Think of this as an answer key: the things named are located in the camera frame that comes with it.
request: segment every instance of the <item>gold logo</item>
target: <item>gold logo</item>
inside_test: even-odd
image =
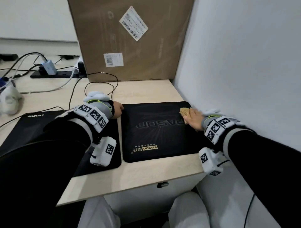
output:
[[[145,146],[142,147],[142,150],[158,149],[158,146]]]

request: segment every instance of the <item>long black sleeve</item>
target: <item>long black sleeve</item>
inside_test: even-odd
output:
[[[298,226],[301,153],[251,131],[233,134],[228,155],[281,227]]]
[[[42,227],[91,140],[71,121],[0,157],[1,227]]]

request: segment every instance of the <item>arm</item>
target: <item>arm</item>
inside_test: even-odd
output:
[[[109,103],[111,118],[118,118],[122,105]],[[56,119],[39,137],[0,157],[2,224],[42,227],[48,219],[85,151],[98,137],[84,118],[74,117]]]
[[[190,110],[185,120],[203,131],[213,120]],[[259,136],[241,126],[226,129],[212,149],[222,151],[231,160],[258,199],[280,226],[298,219],[301,153],[281,143]]]

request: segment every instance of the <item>power strip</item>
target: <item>power strip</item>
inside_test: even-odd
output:
[[[60,79],[60,78],[70,78],[72,74],[71,70],[68,71],[57,71],[57,74],[55,75],[41,75],[39,71],[35,71],[32,73],[32,75],[30,76],[32,79]],[[86,74],[77,74],[77,75],[73,75],[74,78],[86,78],[87,75]]]

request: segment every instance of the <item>hand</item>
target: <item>hand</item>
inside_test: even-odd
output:
[[[199,112],[197,109],[190,108],[189,109],[189,116],[183,116],[184,120],[195,130],[197,131],[203,131],[202,128],[202,120],[204,119],[204,116],[202,112]]]
[[[124,109],[124,107],[122,106],[121,103],[114,101],[114,109],[115,109],[115,113],[114,115],[111,117],[111,119],[117,119],[118,117],[121,116],[121,111]]]

